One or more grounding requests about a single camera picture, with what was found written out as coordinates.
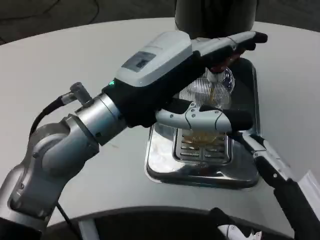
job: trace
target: drip tray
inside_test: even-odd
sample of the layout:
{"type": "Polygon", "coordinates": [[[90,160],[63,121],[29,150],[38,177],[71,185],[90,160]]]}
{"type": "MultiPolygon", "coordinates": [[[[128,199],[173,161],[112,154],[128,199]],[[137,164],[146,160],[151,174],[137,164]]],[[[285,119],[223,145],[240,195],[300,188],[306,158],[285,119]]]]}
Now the drip tray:
{"type": "MultiPolygon", "coordinates": [[[[229,67],[235,77],[231,109],[246,110],[260,134],[256,71],[244,58],[229,67]]],[[[220,188],[249,188],[259,181],[252,155],[238,142],[218,136],[212,145],[197,146],[189,131],[155,124],[149,133],[145,172],[162,183],[220,188]]]]}
{"type": "Polygon", "coordinates": [[[230,163],[231,156],[232,140],[226,135],[175,130],[173,157],[179,162],[224,166],[230,163]]]}

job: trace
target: black cable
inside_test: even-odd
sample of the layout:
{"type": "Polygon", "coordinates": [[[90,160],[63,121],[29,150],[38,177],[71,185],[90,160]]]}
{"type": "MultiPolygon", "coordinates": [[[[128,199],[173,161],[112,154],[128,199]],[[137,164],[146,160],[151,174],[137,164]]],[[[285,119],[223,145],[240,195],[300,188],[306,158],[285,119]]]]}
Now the black cable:
{"type": "Polygon", "coordinates": [[[98,17],[99,15],[99,12],[100,12],[100,5],[98,3],[98,0],[93,0],[94,3],[95,3],[95,6],[96,6],[96,12],[95,12],[95,15],[93,16],[93,18],[89,21],[88,24],[92,24],[94,22],[94,20],[96,20],[96,18],[98,17]]]}
{"type": "Polygon", "coordinates": [[[30,134],[29,134],[29,138],[31,137],[31,135],[36,131],[39,123],[41,122],[41,120],[46,116],[49,115],[50,113],[52,113],[54,110],[57,110],[58,108],[64,106],[64,103],[62,102],[62,96],[59,96],[56,100],[54,100],[53,102],[51,102],[48,106],[45,107],[45,109],[42,110],[42,112],[35,118],[31,129],[30,129],[30,134]]]}
{"type": "Polygon", "coordinates": [[[61,213],[62,217],[64,218],[65,222],[68,224],[70,230],[74,233],[74,235],[76,235],[76,237],[79,240],[82,240],[81,234],[78,232],[76,227],[73,225],[70,218],[67,216],[67,214],[65,213],[65,211],[63,210],[63,208],[61,207],[61,205],[59,203],[56,204],[56,208],[59,210],[59,212],[61,213]]]}
{"type": "Polygon", "coordinates": [[[0,36],[0,41],[3,42],[4,44],[7,44],[8,42],[6,40],[4,40],[1,36],[0,36]]]}
{"type": "Polygon", "coordinates": [[[14,20],[22,20],[22,19],[29,19],[29,18],[34,18],[34,17],[39,17],[43,14],[48,13],[53,9],[61,0],[56,0],[52,5],[50,5],[46,10],[40,13],[36,13],[33,15],[27,15],[27,16],[14,16],[14,17],[6,17],[6,18],[0,18],[0,21],[14,21],[14,20]]]}
{"type": "MultiPolygon", "coordinates": [[[[48,106],[46,106],[43,111],[35,118],[31,129],[30,129],[30,134],[29,134],[29,138],[31,137],[31,135],[36,131],[39,123],[41,122],[41,120],[46,116],[49,115],[50,113],[52,113],[54,110],[57,110],[58,108],[64,106],[65,104],[62,102],[62,96],[59,96],[56,100],[54,100],[53,102],[51,102],[48,106]]],[[[74,233],[74,235],[76,235],[76,237],[79,240],[82,240],[82,237],[80,235],[80,233],[78,232],[78,230],[76,229],[76,227],[72,224],[70,218],[67,216],[66,212],[63,210],[63,208],[61,207],[61,205],[59,204],[59,202],[56,204],[56,208],[59,210],[59,212],[61,213],[61,215],[63,216],[65,222],[68,224],[70,230],[74,233]]]]}

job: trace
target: metal tray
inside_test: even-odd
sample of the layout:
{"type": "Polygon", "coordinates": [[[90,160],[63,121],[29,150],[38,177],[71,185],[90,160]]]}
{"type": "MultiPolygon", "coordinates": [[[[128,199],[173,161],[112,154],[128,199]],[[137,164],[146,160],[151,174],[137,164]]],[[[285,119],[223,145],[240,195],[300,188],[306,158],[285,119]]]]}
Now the metal tray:
{"type": "MultiPolygon", "coordinates": [[[[235,77],[231,109],[246,110],[253,116],[254,126],[249,133],[260,134],[260,118],[256,70],[244,58],[229,67],[235,77]]],[[[253,157],[244,147],[231,141],[231,159],[224,165],[210,162],[177,160],[173,151],[175,134],[172,127],[155,124],[149,133],[145,157],[145,173],[154,181],[171,184],[196,185],[220,188],[249,188],[259,181],[253,157]]]]}

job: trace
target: white table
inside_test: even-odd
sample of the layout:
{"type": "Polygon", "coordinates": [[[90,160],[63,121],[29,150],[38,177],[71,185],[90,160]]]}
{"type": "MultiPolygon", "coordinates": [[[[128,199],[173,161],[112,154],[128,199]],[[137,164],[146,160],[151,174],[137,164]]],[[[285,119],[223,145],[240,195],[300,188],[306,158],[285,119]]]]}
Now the white table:
{"type": "MultiPolygon", "coordinates": [[[[174,28],[173,18],[118,21],[2,45],[0,183],[23,159],[32,122],[48,103],[75,82],[97,95],[131,55],[156,35],[174,28]]],[[[312,169],[319,180],[320,34],[260,22],[254,29],[269,35],[267,44],[244,54],[258,73],[263,136],[290,162],[298,179],[312,169]]],[[[78,107],[79,103],[72,103],[61,108],[41,124],[60,121],[78,107]]],[[[102,147],[67,184],[59,201],[71,218],[139,206],[219,207],[229,215],[293,234],[264,181],[244,190],[151,181],[144,173],[148,132],[142,127],[127,129],[102,147]]],[[[55,211],[49,224],[61,221],[55,211]]]]}

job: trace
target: black floor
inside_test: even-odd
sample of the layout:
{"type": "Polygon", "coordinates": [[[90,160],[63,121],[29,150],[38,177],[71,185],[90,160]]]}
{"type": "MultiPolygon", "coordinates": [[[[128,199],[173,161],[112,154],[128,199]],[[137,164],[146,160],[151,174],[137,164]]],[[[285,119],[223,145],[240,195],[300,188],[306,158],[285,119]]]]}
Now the black floor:
{"type": "MultiPolygon", "coordinates": [[[[97,12],[96,2],[99,15],[94,23],[174,16],[174,0],[1,0],[0,45],[86,25],[97,12]],[[30,15],[36,16],[15,19],[30,15]]],[[[320,32],[319,13],[320,0],[260,0],[256,20],[320,32]]]]}

